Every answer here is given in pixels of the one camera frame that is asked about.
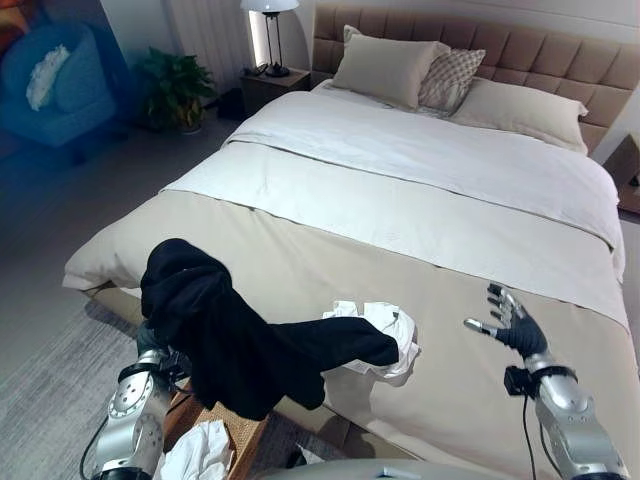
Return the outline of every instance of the checkered pillow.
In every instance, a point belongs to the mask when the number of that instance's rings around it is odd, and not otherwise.
[[[420,89],[420,105],[453,113],[469,91],[485,50],[451,50],[438,57]]]

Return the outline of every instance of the cable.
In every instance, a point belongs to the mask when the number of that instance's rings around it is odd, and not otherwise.
[[[524,396],[524,406],[522,407],[522,427],[524,428],[524,436],[527,439],[527,447],[529,448],[529,458],[531,459],[531,475],[533,480],[537,480],[536,462],[533,459],[533,449],[531,448],[531,440],[529,439],[529,430],[527,430],[527,403],[529,396]]]
[[[185,390],[184,388],[181,388],[181,387],[177,386],[175,383],[173,384],[173,388],[175,388],[176,391],[178,391],[178,392],[180,392],[180,393],[182,393],[184,395],[191,396],[191,395],[193,395],[195,393],[195,392],[193,392],[193,390]]]
[[[191,398],[191,395],[187,395],[184,398],[181,398],[180,401],[178,403],[176,403],[173,407],[171,407],[168,411],[167,411],[167,415],[169,415],[171,412],[173,412],[176,408],[178,408],[180,405],[182,405],[184,402],[186,402],[189,398]]]
[[[96,438],[98,438],[98,435],[100,434],[104,426],[107,424],[108,419],[109,419],[108,416],[104,417],[104,420],[96,430],[96,433],[94,433],[93,437],[91,437],[91,440],[89,440],[89,444],[87,445],[87,448],[84,449],[84,453],[82,454],[82,459],[80,459],[80,469],[79,469],[80,476],[82,477],[83,480],[89,480],[87,477],[84,476],[84,462],[87,459],[87,454],[89,453],[89,449],[91,448],[91,445],[93,445],[93,442],[96,441]]]
[[[562,473],[560,473],[560,469],[558,468],[558,465],[556,464],[556,462],[553,461],[553,458],[551,458],[551,454],[549,454],[549,450],[547,449],[547,442],[544,439],[544,432],[542,431],[542,422],[538,421],[538,423],[540,424],[540,441],[542,442],[542,448],[544,449],[544,454],[547,456],[547,460],[549,460],[549,463],[551,464],[553,469],[556,471],[558,476],[562,478]]]

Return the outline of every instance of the pillow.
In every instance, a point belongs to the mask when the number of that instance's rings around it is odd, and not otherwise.
[[[438,57],[420,87],[420,105],[455,112],[486,53],[485,50],[454,49]]]
[[[493,128],[538,138],[586,155],[578,116],[581,102],[534,88],[474,78],[467,98],[450,117],[471,127]]]
[[[69,50],[64,45],[58,45],[33,67],[31,80],[27,85],[27,101],[32,110],[37,112],[51,103],[51,88],[69,55]]]
[[[346,25],[344,58],[333,77],[333,86],[415,110],[420,84],[431,62],[449,50],[440,42],[368,37]]]

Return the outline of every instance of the bed frame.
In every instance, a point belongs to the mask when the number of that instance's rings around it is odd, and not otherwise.
[[[461,17],[366,6],[318,4],[313,80],[330,78],[344,54],[344,25],[393,40],[435,41],[487,51],[479,77],[524,85],[581,101],[589,152],[607,133],[640,80],[640,49],[558,32]]]
[[[581,123],[592,151],[624,106],[640,78],[640,51],[593,39],[523,27],[477,22],[411,11],[319,4],[314,33],[313,77],[333,76],[343,56],[343,27],[398,40],[440,40],[453,48],[487,50],[478,75],[526,85],[582,101],[590,110]],[[114,285],[85,292],[130,323],[143,321],[140,301]],[[308,412],[285,399],[276,411],[351,457],[411,458],[326,407]]]

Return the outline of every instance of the headboard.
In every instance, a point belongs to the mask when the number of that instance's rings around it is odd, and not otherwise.
[[[479,77],[581,101],[589,109],[580,126],[590,152],[640,79],[637,45],[469,18],[326,3],[316,7],[314,78],[328,78],[338,70],[344,54],[345,24],[373,37],[439,40],[452,48],[485,49]]]

